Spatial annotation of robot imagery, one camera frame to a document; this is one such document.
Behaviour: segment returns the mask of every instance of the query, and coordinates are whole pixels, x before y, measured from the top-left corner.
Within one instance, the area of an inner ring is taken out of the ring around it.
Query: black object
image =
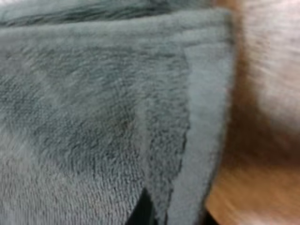
[[[157,225],[154,215],[153,203],[147,190],[144,189],[126,225]]]

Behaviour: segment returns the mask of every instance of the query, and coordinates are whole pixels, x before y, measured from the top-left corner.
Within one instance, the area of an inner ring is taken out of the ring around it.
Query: gray towel
[[[143,188],[159,225],[198,220],[233,82],[230,17],[137,2],[0,8],[0,225],[122,225]]]

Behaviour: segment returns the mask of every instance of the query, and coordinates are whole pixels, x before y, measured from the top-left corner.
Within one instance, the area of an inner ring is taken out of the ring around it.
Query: fabric fold
[[[0,224],[122,225],[143,188],[158,224],[193,224],[226,126],[230,14],[69,20],[66,2],[0,9]]]

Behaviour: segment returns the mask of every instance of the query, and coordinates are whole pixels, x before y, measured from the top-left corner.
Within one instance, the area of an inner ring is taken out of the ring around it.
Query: wooden table
[[[219,0],[238,40],[231,122],[207,208],[220,225],[300,225],[300,0]]]

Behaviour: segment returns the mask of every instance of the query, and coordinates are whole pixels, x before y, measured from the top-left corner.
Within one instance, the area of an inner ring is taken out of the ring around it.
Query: terry cloth
[[[0,225],[123,225],[143,188],[159,225],[198,220],[233,83],[207,3],[0,7]]]

